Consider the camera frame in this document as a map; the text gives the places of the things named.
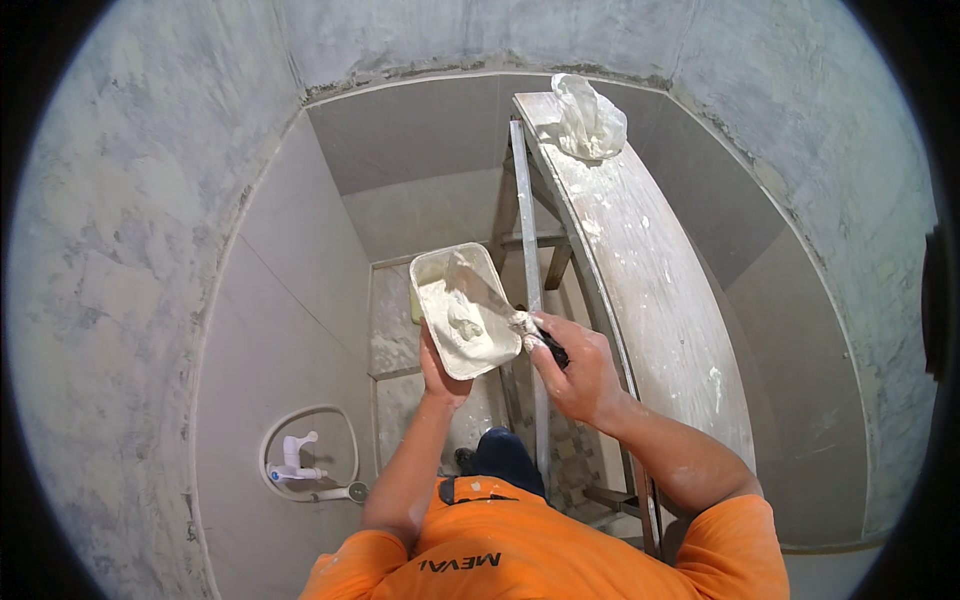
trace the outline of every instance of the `white faucet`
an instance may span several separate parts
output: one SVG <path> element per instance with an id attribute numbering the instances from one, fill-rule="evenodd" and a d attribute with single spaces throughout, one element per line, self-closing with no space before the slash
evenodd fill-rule
<path id="1" fill-rule="evenodd" d="M 267 473 L 270 479 L 280 483 L 284 479 L 323 479 L 327 471 L 322 468 L 301 468 L 300 447 L 307 442 L 316 442 L 317 432 L 311 431 L 305 438 L 285 436 L 283 438 L 283 465 L 274 466 L 267 463 Z"/>

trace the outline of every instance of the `shoe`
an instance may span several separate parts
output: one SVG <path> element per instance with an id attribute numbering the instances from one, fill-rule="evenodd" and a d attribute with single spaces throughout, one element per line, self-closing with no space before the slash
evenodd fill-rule
<path id="1" fill-rule="evenodd" d="M 473 458 L 477 455 L 476 450 L 470 448 L 457 448 L 453 451 L 453 460 L 460 468 L 461 475 L 473 474 Z"/>

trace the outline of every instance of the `man's left hand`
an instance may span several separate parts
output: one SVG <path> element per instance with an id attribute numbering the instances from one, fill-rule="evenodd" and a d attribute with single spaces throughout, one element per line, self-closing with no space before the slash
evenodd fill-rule
<path id="1" fill-rule="evenodd" d="M 437 399 L 454 409 L 460 408 L 467 401 L 473 380 L 460 381 L 447 374 L 423 317 L 420 317 L 420 369 L 423 371 L 423 383 L 426 386 L 423 399 Z"/>

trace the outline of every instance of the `bathroom wall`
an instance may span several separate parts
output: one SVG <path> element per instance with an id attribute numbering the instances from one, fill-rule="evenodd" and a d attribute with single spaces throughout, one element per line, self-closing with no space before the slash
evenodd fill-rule
<path id="1" fill-rule="evenodd" d="M 253 190 L 228 254 L 204 347 L 197 398 L 197 492 L 216 586 L 225 598 L 295 597 L 310 566 L 359 525 L 348 500 L 296 503 L 267 489 L 254 460 L 267 429 L 312 404 L 347 411 L 359 479 L 372 485 L 372 379 L 367 375 L 370 264 L 301 114 Z M 302 464 L 348 482 L 343 418 L 322 412 L 279 431 L 320 438 Z M 314 485 L 295 484 L 310 490 Z"/>
<path id="2" fill-rule="evenodd" d="M 923 459 L 934 393 L 919 311 L 934 209 L 909 108 L 842 4 L 301 1 L 283 3 L 281 18 L 313 98 L 438 73 L 579 71 L 666 90 L 707 123 L 762 183 L 826 285 L 867 423 L 861 533 L 895 522 Z"/>
<path id="3" fill-rule="evenodd" d="M 780 540 L 859 540 L 867 476 L 862 408 L 847 344 L 809 256 L 747 170 L 687 110 L 657 90 L 594 84 L 627 114 L 631 144 L 711 279 Z M 336 156 L 333 178 L 352 192 L 344 203 L 372 258 L 488 239 L 499 169 L 482 167 L 503 157 L 506 139 L 496 133 L 513 94 L 544 89 L 549 76 L 542 74 L 471 74 L 372 88 L 309 108 L 325 153 Z M 443 97 L 457 102 L 440 109 Z M 494 111 L 481 108 L 494 103 L 500 109 L 492 122 Z M 380 114 L 382 106 L 392 109 Z M 411 119 L 390 118 L 395 113 Z M 449 158 L 460 140 L 477 145 L 465 153 L 472 161 Z M 537 227 L 557 224 L 538 214 Z"/>
<path id="4" fill-rule="evenodd" d="M 53 514 L 108 597 L 211 594 L 198 360 L 227 240 L 301 92 L 269 5 L 128 0 L 38 124 L 7 266 L 12 384 Z"/>

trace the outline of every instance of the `white hose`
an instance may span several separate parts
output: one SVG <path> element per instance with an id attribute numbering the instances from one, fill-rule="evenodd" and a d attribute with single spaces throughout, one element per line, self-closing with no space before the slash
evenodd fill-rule
<path id="1" fill-rule="evenodd" d="M 353 423 L 350 422 L 350 417 L 347 416 L 347 413 L 345 413 L 342 408 L 334 404 L 314 404 L 313 406 L 299 408 L 294 412 L 280 418 L 280 420 L 274 423 L 273 427 L 267 430 L 267 434 L 263 436 L 263 442 L 260 443 L 260 453 L 257 456 L 257 469 L 260 471 L 260 477 L 263 478 L 263 483 L 265 483 L 268 488 L 273 490 L 274 493 L 288 500 L 293 500 L 294 502 L 320 502 L 322 499 L 322 492 L 290 492 L 289 490 L 283 489 L 278 484 L 274 483 L 274 481 L 270 479 L 270 475 L 267 474 L 267 451 L 270 449 L 270 442 L 274 440 L 274 436 L 280 427 L 287 424 L 291 420 L 302 417 L 303 415 L 308 415 L 310 413 L 320 412 L 322 410 L 332 410 L 340 413 L 340 415 L 347 422 L 347 428 L 350 430 L 350 440 L 353 442 L 353 474 L 346 483 L 341 483 L 332 478 L 329 478 L 330 481 L 333 481 L 338 488 L 343 488 L 349 485 L 350 482 L 356 481 L 357 473 L 360 472 L 360 453 L 357 451 L 357 436 L 353 431 Z"/>

